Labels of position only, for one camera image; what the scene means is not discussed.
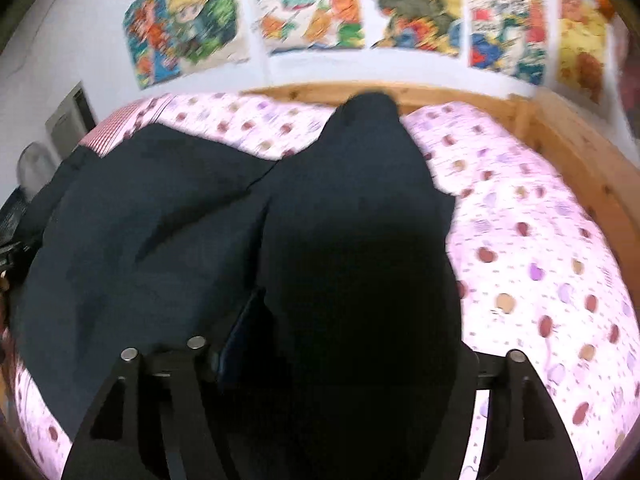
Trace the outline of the dark dinosaur landscape poster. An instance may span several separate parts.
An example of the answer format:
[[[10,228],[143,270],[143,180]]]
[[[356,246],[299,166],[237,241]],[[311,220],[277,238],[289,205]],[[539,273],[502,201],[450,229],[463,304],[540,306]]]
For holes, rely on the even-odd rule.
[[[373,47],[460,55],[462,0],[372,1],[378,12]]]

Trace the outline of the grey wall panel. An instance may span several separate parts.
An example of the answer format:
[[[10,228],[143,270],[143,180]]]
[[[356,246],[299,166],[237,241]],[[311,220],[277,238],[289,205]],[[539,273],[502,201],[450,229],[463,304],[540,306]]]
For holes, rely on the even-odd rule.
[[[95,126],[96,118],[81,82],[46,121],[47,134],[60,159],[66,158]]]

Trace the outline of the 2024 calendar cartoon poster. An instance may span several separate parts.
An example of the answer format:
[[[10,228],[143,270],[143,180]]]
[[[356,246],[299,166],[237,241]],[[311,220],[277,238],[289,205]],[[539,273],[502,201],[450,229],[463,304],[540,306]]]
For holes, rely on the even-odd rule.
[[[470,65],[539,86],[547,64],[544,0],[469,0]]]

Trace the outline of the round grey fan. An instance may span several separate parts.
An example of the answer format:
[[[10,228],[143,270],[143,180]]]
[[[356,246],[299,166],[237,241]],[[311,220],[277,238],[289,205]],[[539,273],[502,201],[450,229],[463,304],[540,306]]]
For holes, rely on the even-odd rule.
[[[44,144],[32,142],[24,148],[17,161],[16,176],[28,202],[51,181],[56,168],[58,160]]]

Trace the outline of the orange fruit pattern poster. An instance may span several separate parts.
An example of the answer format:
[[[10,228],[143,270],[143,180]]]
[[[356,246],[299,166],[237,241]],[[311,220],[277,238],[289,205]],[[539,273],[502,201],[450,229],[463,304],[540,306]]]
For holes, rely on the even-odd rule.
[[[255,6],[270,54],[364,47],[360,0],[255,0]]]

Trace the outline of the black padded jacket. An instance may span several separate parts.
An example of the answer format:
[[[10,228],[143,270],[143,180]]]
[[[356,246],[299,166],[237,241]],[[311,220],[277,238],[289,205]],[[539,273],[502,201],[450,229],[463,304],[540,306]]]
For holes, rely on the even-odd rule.
[[[30,202],[17,354],[70,450],[120,354],[223,340],[247,479],[416,479],[459,367],[440,192],[396,103],[358,94],[278,160],[152,122],[76,148]]]

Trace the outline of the yellow chick and bear poster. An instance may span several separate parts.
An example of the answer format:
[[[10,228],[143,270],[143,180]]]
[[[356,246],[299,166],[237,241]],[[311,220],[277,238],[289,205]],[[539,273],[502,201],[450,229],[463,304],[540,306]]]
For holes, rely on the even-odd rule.
[[[606,25],[596,0],[558,0],[556,80],[600,105],[604,93]]]

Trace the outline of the wooden bed frame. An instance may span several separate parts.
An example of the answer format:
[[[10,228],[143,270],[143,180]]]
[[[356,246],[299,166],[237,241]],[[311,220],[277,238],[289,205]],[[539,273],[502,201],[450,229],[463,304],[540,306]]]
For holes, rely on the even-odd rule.
[[[250,89],[282,102],[337,105],[356,93],[383,91],[404,113],[421,106],[465,102],[506,127],[551,162],[585,212],[605,234],[620,270],[639,274],[639,169],[588,122],[562,105],[548,110],[532,99],[379,81],[328,81]]]

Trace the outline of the pink apple-print bed sheet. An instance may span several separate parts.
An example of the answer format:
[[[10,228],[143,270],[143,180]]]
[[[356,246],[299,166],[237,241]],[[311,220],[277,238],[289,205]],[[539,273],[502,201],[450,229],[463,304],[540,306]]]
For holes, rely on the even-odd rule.
[[[165,94],[116,110],[80,145],[106,155],[160,122],[278,160],[318,139],[332,107],[233,93]],[[597,479],[631,442],[639,417],[639,329],[596,212],[558,171],[489,114],[460,100],[401,120],[436,184],[458,198],[447,250],[459,279],[463,340],[517,346],[532,358],[572,439],[584,479]],[[17,426],[48,479],[61,478],[70,438],[17,361]]]

